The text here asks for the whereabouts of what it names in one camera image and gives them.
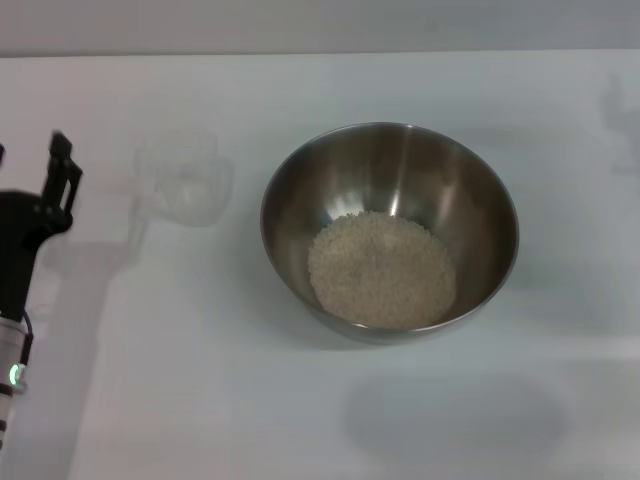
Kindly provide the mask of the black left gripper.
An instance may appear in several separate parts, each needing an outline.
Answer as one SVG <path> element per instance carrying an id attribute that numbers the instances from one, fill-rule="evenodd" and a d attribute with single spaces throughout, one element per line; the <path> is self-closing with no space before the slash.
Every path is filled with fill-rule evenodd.
<path id="1" fill-rule="evenodd" d="M 82 169 L 72 159 L 72 143 L 52 133 L 47 178 L 42 195 L 18 190 L 1 192 L 1 316 L 20 322 L 39 248 L 68 231 Z M 4 157 L 0 145 L 0 165 Z"/>

